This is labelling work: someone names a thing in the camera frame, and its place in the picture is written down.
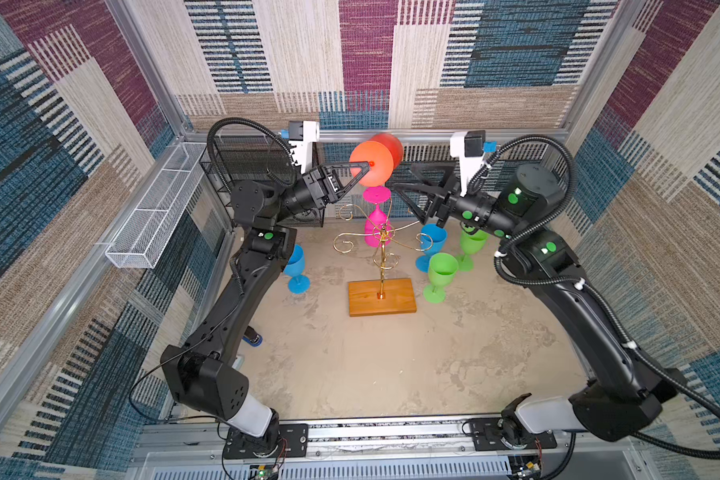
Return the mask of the red wine glass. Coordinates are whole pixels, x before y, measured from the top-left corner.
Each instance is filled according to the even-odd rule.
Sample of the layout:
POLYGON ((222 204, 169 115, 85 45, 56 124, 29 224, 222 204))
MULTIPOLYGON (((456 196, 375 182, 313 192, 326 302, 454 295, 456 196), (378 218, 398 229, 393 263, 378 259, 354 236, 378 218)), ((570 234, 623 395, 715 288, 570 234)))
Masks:
POLYGON ((365 187, 377 187, 390 179, 393 171, 403 159, 402 142, 389 133, 374 135, 370 140, 359 144, 351 153, 351 164, 367 162, 370 170, 359 183, 365 187))

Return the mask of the blue wine glass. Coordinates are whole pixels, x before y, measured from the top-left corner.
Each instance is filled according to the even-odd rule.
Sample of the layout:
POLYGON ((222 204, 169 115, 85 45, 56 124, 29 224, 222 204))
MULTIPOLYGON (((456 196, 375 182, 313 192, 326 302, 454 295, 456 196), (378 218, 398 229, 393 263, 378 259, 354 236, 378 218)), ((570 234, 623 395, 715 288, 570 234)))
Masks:
POLYGON ((428 224, 422 228, 419 236, 422 255, 415 262, 419 271, 428 272, 431 258, 442 250, 447 237, 446 230, 435 224, 428 224))
POLYGON ((293 294, 303 294, 310 288, 310 279, 304 275, 305 267, 304 250, 300 245, 295 245, 293 253, 284 269, 284 274, 290 277, 288 289, 293 294))

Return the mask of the pink wine glass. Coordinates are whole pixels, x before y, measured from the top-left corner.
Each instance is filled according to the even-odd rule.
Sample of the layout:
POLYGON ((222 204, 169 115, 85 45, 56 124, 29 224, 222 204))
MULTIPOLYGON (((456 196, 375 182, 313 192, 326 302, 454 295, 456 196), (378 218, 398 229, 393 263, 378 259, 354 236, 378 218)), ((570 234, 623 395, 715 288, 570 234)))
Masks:
POLYGON ((364 225, 365 242, 370 247, 377 248, 380 245, 381 227, 388 223, 388 215, 382 211, 382 205, 390 198, 390 190, 382 185, 367 187, 363 192, 363 199, 373 206, 364 225))

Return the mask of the green wine glass front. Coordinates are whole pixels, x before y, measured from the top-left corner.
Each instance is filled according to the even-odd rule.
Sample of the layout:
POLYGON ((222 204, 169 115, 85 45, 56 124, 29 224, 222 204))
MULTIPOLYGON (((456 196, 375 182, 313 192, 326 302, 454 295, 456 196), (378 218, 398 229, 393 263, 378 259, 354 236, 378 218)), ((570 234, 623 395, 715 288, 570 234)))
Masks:
POLYGON ((489 238, 489 234, 479 229, 464 229, 460 234, 461 253, 456 257, 459 270, 469 272, 474 268, 472 256, 478 253, 489 238))

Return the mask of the green wine glass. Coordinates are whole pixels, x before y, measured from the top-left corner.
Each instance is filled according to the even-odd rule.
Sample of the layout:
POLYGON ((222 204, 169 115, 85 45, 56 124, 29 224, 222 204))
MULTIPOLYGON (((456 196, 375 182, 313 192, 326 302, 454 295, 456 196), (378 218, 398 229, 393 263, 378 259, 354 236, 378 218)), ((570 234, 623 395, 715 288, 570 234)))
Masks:
POLYGON ((423 289, 424 299, 433 304, 442 303, 446 298, 446 287, 449 286, 459 271, 457 259, 448 253, 436 253, 429 262, 429 284, 423 289))
POLYGON ((456 257, 459 270, 469 272, 474 268, 472 256, 478 253, 489 238, 489 234, 479 229, 464 229, 460 234, 461 253, 456 257))

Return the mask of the green wine glass back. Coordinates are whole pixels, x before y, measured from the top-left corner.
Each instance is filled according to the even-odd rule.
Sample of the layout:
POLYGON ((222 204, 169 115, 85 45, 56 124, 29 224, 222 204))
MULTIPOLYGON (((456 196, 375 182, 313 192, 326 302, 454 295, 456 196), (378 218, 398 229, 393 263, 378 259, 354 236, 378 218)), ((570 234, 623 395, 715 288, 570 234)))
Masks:
POLYGON ((429 284, 423 289, 424 299, 433 304, 442 303, 446 298, 446 287, 449 286, 459 271, 457 259, 448 253, 436 253, 429 262, 429 284))

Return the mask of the blue wine glass front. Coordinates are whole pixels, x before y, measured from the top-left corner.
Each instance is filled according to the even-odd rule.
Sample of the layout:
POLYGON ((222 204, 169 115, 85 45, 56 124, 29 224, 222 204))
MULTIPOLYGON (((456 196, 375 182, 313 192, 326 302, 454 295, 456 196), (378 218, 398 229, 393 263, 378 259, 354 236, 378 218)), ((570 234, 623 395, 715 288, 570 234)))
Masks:
POLYGON ((284 274, 290 277, 288 289, 293 294, 303 294, 310 288, 310 279, 304 275, 305 267, 304 250, 300 245, 295 245, 293 253, 284 269, 284 274))

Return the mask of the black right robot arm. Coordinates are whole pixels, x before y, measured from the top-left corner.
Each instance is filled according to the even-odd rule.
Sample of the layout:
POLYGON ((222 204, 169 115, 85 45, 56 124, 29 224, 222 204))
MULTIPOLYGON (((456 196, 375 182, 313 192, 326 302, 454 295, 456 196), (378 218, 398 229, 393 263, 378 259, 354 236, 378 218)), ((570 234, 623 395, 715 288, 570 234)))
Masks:
POLYGON ((504 408, 498 422, 510 448, 523 448, 534 435, 548 430, 588 432, 615 442, 632 436, 662 449, 707 460, 720 460, 719 450, 684 447, 644 434, 661 413, 663 403, 683 394, 720 420, 720 407, 688 388, 682 373, 666 369, 631 337, 605 298, 587 277, 567 242, 548 223, 574 197, 577 171, 574 158, 560 141, 525 135, 501 145, 481 160, 466 187, 450 169, 439 183, 412 168, 414 183, 394 183, 392 189, 421 223, 450 219, 468 235, 492 234, 500 244, 494 267, 505 281, 528 289, 563 326, 591 369, 587 385, 567 398, 533 400, 523 394, 504 408), (500 195, 482 190, 494 163, 508 150, 541 143, 556 150, 565 164, 565 181, 539 165, 522 165, 500 195))

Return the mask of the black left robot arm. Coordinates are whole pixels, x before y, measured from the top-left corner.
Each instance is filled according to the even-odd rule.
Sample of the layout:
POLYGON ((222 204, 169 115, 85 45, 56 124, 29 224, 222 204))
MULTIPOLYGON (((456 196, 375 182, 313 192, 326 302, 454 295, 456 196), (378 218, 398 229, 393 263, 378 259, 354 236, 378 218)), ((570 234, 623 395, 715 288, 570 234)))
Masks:
POLYGON ((338 202, 375 165, 346 163, 352 179, 343 184, 342 164, 305 170, 295 161, 294 148, 249 119, 223 118, 210 127, 206 152, 244 239, 220 297, 183 345, 163 350, 158 365, 175 402, 226 425, 227 443, 257 457, 283 449, 279 415, 251 394, 248 378, 232 363, 255 311, 294 252, 297 232, 285 222, 338 202))

